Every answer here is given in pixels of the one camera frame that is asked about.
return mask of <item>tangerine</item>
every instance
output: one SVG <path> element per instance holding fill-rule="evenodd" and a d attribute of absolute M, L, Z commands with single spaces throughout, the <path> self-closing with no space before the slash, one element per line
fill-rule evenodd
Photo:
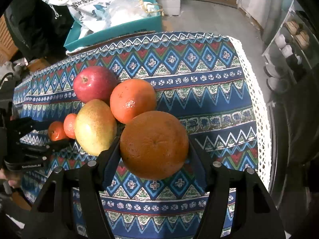
<path fill-rule="evenodd" d="M 111 94 L 110 107 L 114 117 L 127 124 L 137 115 L 156 108 L 156 94 L 150 83 L 129 79 L 116 86 Z"/>
<path fill-rule="evenodd" d="M 65 117 L 65 120 L 63 122 L 63 129 L 65 134 L 72 139 L 75 139 L 75 132 L 74 132 L 74 124 L 75 119 L 77 118 L 77 114 L 70 113 Z"/>
<path fill-rule="evenodd" d="M 68 138 L 64 132 L 63 123 L 61 121 L 52 122 L 47 129 L 47 135 L 51 141 Z"/>
<path fill-rule="evenodd" d="M 165 179 L 182 168 L 188 154 L 184 126 L 166 112 L 144 112 L 131 120 L 120 138 L 121 157 L 134 175 Z"/>

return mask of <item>gray floor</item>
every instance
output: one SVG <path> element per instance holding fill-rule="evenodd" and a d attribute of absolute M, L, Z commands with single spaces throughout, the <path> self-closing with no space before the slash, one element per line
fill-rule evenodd
<path fill-rule="evenodd" d="M 264 72 L 265 60 L 261 56 L 265 47 L 260 32 L 250 19 L 239 10 L 219 4 L 194 0 L 181 0 L 180 16 L 165 16 L 176 31 L 210 32 L 232 36 L 242 42 L 265 102 L 270 99 Z"/>

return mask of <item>silver bolt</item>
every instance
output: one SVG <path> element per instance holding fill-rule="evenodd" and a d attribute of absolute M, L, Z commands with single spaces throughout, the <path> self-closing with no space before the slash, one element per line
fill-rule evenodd
<path fill-rule="evenodd" d="M 221 163 L 218 162 L 218 161 L 213 162 L 213 165 L 214 165 L 215 167 L 221 167 Z"/>
<path fill-rule="evenodd" d="M 59 172 L 61 172 L 62 171 L 62 167 L 61 166 L 58 166 L 58 167 L 55 167 L 54 168 L 54 172 L 55 173 L 59 173 Z"/>
<path fill-rule="evenodd" d="M 247 171 L 249 174 L 254 174 L 254 173 L 255 173 L 254 169 L 252 169 L 252 168 L 250 168 L 250 167 L 247 168 L 246 171 Z"/>
<path fill-rule="evenodd" d="M 95 160 L 91 160 L 87 163 L 88 166 L 92 167 L 96 165 L 96 161 Z"/>

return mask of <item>red apple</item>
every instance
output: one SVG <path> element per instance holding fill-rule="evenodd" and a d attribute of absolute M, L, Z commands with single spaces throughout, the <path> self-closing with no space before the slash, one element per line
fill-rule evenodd
<path fill-rule="evenodd" d="M 115 75 L 105 67 L 91 66 L 81 71 L 73 82 L 73 89 L 84 103 L 93 99 L 109 102 L 117 80 Z"/>

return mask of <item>black cable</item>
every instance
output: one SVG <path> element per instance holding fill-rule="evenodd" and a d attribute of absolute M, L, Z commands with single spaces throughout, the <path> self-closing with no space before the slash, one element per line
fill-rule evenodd
<path fill-rule="evenodd" d="M 6 73 L 6 74 L 4 75 L 4 77 L 2 77 L 2 79 L 1 79 L 1 81 L 0 81 L 0 87 L 1 87 L 2 83 L 4 82 L 4 79 L 5 79 L 7 76 L 9 76 L 9 75 L 11 75 L 11 76 L 13 77 L 13 73 L 12 73 L 12 72 Z"/>

